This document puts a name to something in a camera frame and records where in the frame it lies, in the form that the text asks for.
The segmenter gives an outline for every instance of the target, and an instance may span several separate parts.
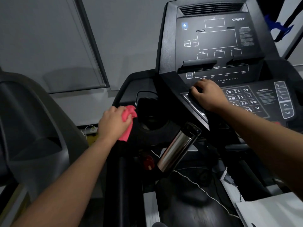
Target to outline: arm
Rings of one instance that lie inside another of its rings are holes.
[[[106,158],[131,123],[121,115],[125,107],[111,107],[99,121],[99,137],[12,225],[78,226]]]
[[[221,88],[203,79],[191,92],[206,110],[219,114],[255,151],[265,165],[275,172],[303,200],[303,135],[269,122],[240,107],[229,104]]]

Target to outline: air vent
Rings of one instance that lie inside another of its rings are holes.
[[[243,3],[241,2],[205,3],[181,7],[180,10],[186,16],[202,14],[220,14],[240,11],[242,6]]]

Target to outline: cleaning cloth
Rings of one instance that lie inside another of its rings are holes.
[[[126,106],[126,109],[122,113],[122,121],[125,122],[129,115],[131,115],[132,118],[137,118],[137,113],[135,112],[135,109],[136,108],[132,105]],[[131,133],[131,129],[132,129],[132,123],[133,123],[133,121],[131,121],[131,124],[128,126],[126,131],[121,135],[121,137],[118,140],[120,140],[120,141],[128,140],[129,134]]]

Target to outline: speed button panel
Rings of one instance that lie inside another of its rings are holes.
[[[292,105],[289,92],[284,81],[275,82],[275,89],[284,119],[289,119],[294,116],[294,107]]]
[[[252,112],[262,118],[269,118],[269,115],[249,86],[226,88],[223,89],[223,92],[230,104],[242,107],[244,110]]]

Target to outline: person's left hand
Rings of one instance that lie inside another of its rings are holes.
[[[99,139],[115,142],[120,138],[132,121],[132,117],[129,115],[127,120],[123,122],[122,113],[125,109],[126,107],[123,106],[118,109],[111,106],[103,113],[98,125]]]

